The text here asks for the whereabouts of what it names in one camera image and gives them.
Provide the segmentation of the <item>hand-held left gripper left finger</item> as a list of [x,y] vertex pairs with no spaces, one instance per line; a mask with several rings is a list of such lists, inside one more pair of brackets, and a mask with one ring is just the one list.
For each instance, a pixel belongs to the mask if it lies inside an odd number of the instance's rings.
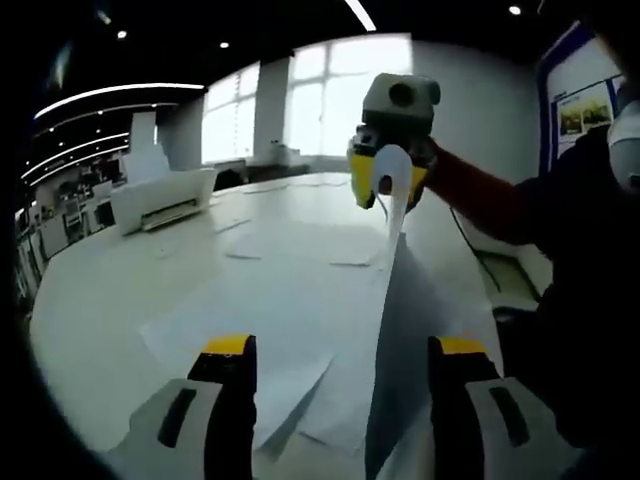
[[256,338],[212,338],[130,416],[109,467],[119,479],[251,479],[256,390]]

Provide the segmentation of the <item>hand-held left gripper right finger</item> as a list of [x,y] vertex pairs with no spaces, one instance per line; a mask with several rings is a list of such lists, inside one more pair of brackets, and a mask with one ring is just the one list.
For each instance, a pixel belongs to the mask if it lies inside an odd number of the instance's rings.
[[432,336],[428,354],[436,479],[559,479],[578,460],[551,410],[481,343]]

